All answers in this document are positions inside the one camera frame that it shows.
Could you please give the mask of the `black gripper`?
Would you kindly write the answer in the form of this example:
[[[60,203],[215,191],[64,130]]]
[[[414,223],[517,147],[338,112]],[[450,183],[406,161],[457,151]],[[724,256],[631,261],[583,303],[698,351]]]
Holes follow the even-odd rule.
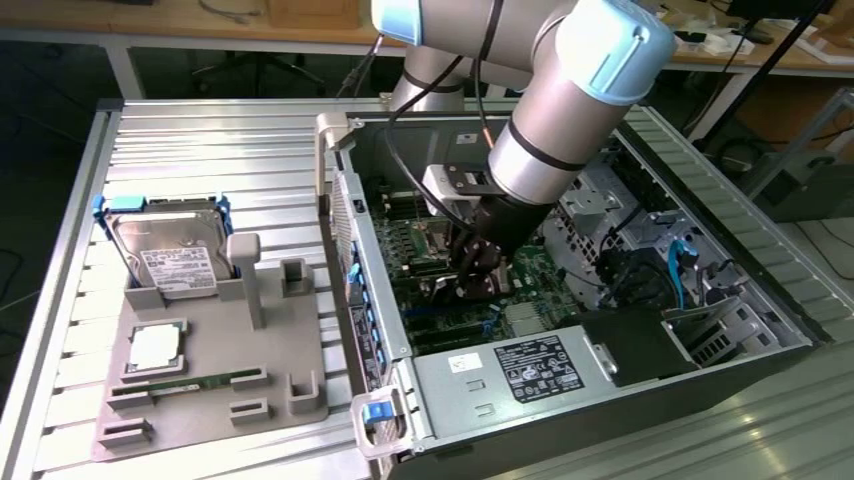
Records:
[[[530,205],[510,196],[487,196],[474,208],[473,226],[454,227],[450,266],[457,271],[451,298],[482,301],[502,293],[498,270],[513,263],[553,210],[551,204]]]

